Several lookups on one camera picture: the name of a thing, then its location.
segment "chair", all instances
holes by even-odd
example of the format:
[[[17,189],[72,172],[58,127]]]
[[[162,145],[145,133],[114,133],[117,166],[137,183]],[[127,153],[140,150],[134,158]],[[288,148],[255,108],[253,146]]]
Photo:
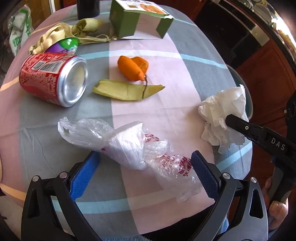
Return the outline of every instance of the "chair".
[[[228,70],[230,71],[231,76],[233,77],[233,80],[236,84],[236,86],[239,87],[239,85],[243,85],[246,92],[246,114],[248,119],[251,119],[253,116],[253,101],[251,98],[251,94],[248,90],[247,85],[243,81],[243,79],[239,76],[239,74],[229,65],[226,65]]]

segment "tablecloth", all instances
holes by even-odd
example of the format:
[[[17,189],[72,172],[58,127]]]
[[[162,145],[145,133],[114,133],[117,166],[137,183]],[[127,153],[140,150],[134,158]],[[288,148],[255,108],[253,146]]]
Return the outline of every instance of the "tablecloth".
[[[101,1],[97,17],[108,22],[111,1]],[[75,24],[76,6],[50,15],[28,38],[7,72],[0,89],[0,157],[3,177],[1,189],[22,206],[31,178],[52,178],[69,171],[89,154],[69,144],[57,131],[57,122],[67,116],[101,118],[117,128],[132,121],[143,121],[159,138],[168,139],[175,154],[190,157],[199,150],[208,162],[215,163],[234,178],[244,178],[250,170],[252,143],[231,145],[223,154],[218,147],[200,138],[204,121],[197,108],[216,92],[235,87],[217,50],[201,30],[180,11],[164,6],[175,19],[163,39],[116,40],[79,46],[77,55],[87,60],[88,85],[82,98],[70,108],[42,101],[25,92],[18,82],[20,67],[28,49],[41,34],[58,22]],[[100,78],[124,80],[117,69],[120,55],[141,56],[149,62],[149,84],[165,89],[139,102],[123,102],[92,93]],[[147,169],[127,170],[110,158],[101,163],[77,205],[101,237],[132,237],[167,227],[192,216],[214,201],[204,189],[178,204],[163,190]],[[65,230],[56,200],[58,217]]]

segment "yellow ribbon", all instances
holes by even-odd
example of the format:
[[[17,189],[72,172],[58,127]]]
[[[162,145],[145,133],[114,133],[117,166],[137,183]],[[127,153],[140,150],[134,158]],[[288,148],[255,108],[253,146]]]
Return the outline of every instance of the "yellow ribbon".
[[[35,45],[29,48],[29,54],[43,53],[53,44],[68,37],[76,37],[81,44],[91,44],[97,42],[110,42],[116,37],[109,37],[101,34],[96,37],[88,36],[90,32],[96,31],[104,22],[95,18],[81,19],[76,25],[71,26],[67,23],[58,23],[50,28],[45,34],[41,35]]]

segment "soda can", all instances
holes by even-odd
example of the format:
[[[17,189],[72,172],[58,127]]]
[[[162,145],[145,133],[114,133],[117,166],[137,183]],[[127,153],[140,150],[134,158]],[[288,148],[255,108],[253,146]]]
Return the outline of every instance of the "soda can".
[[[74,105],[86,88],[88,70],[76,55],[39,53],[31,55],[20,70],[20,85],[27,92],[64,107]]]

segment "human hand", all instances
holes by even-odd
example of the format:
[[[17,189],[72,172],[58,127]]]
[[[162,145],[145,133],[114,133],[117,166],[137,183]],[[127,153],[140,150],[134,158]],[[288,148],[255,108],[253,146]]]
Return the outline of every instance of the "human hand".
[[[285,203],[273,201],[272,204],[269,206],[270,198],[268,196],[268,189],[270,188],[271,183],[272,183],[272,178],[270,177],[266,180],[265,186],[262,188],[262,194],[263,194],[266,210],[268,210],[270,216],[274,217],[274,220],[269,224],[268,229],[274,230],[281,225],[281,223],[287,216],[289,205],[288,205],[288,199],[287,199]]]

